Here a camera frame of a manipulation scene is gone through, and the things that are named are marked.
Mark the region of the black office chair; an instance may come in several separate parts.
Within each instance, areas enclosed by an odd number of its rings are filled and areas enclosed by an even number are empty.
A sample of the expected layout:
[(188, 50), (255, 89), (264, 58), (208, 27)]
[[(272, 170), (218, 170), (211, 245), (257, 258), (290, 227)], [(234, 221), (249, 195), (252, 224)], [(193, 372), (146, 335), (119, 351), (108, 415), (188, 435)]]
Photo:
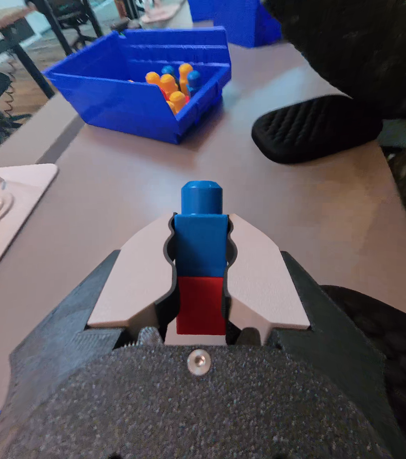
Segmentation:
[[(50, 24), (51, 30), (57, 37), (66, 55), (77, 52), (103, 36), (101, 26), (94, 15), (89, 1), (85, 0), (26, 0), (28, 8), (43, 14)], [(84, 35), (80, 27), (91, 23), (96, 34), (95, 37)], [(63, 30), (72, 29), (77, 33), (73, 43), (69, 43), (63, 34)]]

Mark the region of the red mega block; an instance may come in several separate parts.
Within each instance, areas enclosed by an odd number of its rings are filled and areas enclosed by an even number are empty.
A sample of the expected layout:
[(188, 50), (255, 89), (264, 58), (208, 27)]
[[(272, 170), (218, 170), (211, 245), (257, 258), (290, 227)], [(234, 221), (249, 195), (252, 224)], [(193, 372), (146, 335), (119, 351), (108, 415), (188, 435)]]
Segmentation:
[(224, 336), (223, 278), (178, 276), (178, 287), (177, 334)]

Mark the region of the pile of mega blocks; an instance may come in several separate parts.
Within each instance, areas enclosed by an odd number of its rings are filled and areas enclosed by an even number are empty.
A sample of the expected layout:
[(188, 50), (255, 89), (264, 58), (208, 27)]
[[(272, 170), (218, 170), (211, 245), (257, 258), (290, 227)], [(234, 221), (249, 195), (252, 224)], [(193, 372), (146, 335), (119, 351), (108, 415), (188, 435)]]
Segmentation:
[(202, 74), (191, 64), (184, 62), (176, 70), (164, 65), (160, 73), (149, 71), (145, 82), (158, 86), (173, 115), (177, 115), (202, 88)]

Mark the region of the wooden desk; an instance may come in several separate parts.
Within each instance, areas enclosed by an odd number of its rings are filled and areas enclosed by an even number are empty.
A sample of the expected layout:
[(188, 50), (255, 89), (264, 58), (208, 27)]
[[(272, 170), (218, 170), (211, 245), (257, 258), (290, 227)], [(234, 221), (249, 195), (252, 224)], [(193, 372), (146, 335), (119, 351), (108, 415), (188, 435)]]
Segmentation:
[(33, 60), (21, 47), (20, 41), (13, 37), (14, 33), (12, 28), (15, 23), (21, 19), (25, 19), (28, 14), (35, 10), (36, 8), (33, 4), (30, 6), (14, 6), (0, 9), (0, 33), (4, 37), (7, 47), (12, 50), (13, 54), (39, 86), (47, 99), (51, 99), (55, 95), (55, 92), (48, 84), (43, 74), (35, 66)]

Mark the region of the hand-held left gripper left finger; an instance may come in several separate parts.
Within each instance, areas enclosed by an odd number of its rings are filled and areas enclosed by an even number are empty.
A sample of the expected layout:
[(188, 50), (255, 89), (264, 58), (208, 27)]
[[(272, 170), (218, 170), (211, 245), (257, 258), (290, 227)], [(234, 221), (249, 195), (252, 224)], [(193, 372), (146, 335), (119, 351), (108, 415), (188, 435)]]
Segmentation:
[(176, 287), (173, 249), (174, 213), (167, 213), (134, 234), (121, 247), (87, 325), (139, 332), (167, 323), (160, 303)]

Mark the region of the white tablet stand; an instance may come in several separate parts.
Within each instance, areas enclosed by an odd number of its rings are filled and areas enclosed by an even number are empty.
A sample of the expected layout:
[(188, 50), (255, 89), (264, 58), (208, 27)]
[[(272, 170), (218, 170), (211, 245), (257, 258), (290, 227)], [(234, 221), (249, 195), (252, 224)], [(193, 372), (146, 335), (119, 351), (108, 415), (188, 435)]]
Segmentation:
[(0, 168), (0, 260), (57, 173), (55, 164)]

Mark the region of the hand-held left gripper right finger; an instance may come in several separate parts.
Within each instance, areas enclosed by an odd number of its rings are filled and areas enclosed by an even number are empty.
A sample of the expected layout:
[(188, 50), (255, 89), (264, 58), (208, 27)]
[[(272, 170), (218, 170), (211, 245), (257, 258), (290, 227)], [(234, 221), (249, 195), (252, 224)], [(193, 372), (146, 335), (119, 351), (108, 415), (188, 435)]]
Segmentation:
[(279, 247), (261, 230), (230, 214), (234, 261), (227, 271), (229, 321), (239, 329), (306, 330), (310, 321)]

